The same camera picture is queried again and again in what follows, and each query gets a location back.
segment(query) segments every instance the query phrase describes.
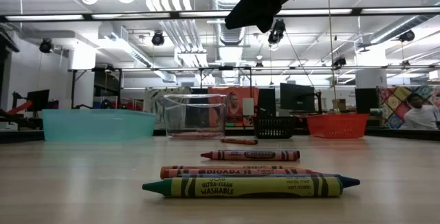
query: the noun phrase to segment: orange basket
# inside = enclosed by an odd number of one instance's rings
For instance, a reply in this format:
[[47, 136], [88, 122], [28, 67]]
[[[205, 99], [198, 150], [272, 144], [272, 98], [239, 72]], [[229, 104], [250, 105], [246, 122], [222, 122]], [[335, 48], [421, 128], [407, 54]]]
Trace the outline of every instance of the orange basket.
[[368, 114], [328, 114], [307, 117], [310, 135], [322, 138], [359, 138], [365, 134]]

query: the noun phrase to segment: computer monitor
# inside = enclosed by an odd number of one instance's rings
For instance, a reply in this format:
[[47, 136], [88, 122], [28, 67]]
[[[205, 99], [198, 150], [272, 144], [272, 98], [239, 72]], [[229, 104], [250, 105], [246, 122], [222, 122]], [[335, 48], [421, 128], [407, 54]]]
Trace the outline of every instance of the computer monitor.
[[315, 112], [314, 93], [315, 89], [310, 86], [281, 83], [280, 107], [305, 113]]
[[275, 89], [259, 89], [258, 98], [257, 115], [276, 116]]
[[41, 111], [47, 109], [49, 104], [49, 90], [33, 91], [27, 93], [27, 100], [32, 101], [32, 106], [27, 111]]

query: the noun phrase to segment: table surface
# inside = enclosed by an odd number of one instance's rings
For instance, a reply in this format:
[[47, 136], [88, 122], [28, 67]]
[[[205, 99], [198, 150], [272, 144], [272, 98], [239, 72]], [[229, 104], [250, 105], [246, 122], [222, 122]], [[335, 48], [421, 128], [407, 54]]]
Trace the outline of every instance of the table surface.
[[[288, 148], [299, 162], [209, 161], [210, 150]], [[295, 165], [361, 180], [338, 198], [176, 199], [141, 189], [166, 165]], [[440, 143], [363, 139], [27, 142], [0, 145], [0, 223], [438, 223]]]

